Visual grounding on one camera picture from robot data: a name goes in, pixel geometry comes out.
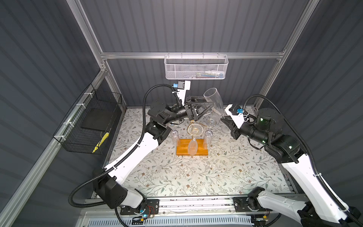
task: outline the glass base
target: glass base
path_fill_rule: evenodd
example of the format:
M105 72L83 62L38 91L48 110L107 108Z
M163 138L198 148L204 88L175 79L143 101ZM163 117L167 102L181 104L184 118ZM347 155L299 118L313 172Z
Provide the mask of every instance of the glass base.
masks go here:
M223 124L223 126L222 126L222 132L223 133L230 133L231 130L225 124Z

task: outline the table surface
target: table surface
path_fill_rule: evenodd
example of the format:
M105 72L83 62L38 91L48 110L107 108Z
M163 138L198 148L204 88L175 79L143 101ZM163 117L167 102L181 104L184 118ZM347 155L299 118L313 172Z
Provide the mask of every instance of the table surface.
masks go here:
M188 124L185 120L176 128L180 138L190 138L186 132ZM221 131L222 126L219 121L212 128L208 156L177 156L169 135L132 170L123 186L136 188L149 197L247 194L256 186L273 193L290 192L273 157L263 149L252 148L244 136L234 140ZM136 141L141 130L142 109L127 109L110 162Z

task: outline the cable tie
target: cable tie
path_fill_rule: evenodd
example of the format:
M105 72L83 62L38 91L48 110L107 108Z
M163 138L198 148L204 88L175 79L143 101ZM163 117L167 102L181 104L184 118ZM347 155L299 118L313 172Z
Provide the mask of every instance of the cable tie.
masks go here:
M348 211L348 209L346 207L344 207L344 208L345 208L344 210L342 210L341 208L339 208L339 210L341 210L342 212Z

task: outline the gray corrugated wall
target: gray corrugated wall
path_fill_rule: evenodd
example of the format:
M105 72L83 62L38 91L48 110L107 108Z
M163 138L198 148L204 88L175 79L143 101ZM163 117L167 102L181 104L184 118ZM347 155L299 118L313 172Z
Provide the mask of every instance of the gray corrugated wall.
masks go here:
M307 0L81 0L104 52L282 51ZM187 96L216 87L225 104L258 93L275 60L229 60L226 79L193 80ZM109 60L128 106L141 106L145 92L165 79L162 60ZM157 98L172 104L162 88Z
M268 93L313 151L318 170L363 210L363 1L320 0Z
M217 88L223 102L243 103L251 93L260 92L275 59L231 59L224 80L192 80L190 91L186 96L203 96L209 88ZM165 78L162 59L112 59L108 60L116 81L123 91L128 106L142 106L144 94L156 84L173 84L178 81ZM169 105L175 104L171 90L166 87L156 88L150 92L146 105L152 101L165 100Z
M307 0L81 2L104 52L276 52Z
M66 1L0 1L0 210L98 71ZM70 206L59 208L58 199L67 203L69 189L89 177L88 162L95 166L99 160L59 152L36 189L42 193L34 193L19 216L32 212L26 226L40 215L55 223L73 215Z

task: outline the black wire basket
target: black wire basket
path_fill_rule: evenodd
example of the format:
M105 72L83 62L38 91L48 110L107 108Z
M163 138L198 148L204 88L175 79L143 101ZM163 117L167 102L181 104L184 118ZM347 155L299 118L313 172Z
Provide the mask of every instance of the black wire basket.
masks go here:
M66 115L54 139L69 152L102 154L106 140L113 136L110 134L112 127L117 126L121 117L121 104L121 94L93 89L82 104L76 104L78 109L67 122ZM56 134L64 124L64 132Z

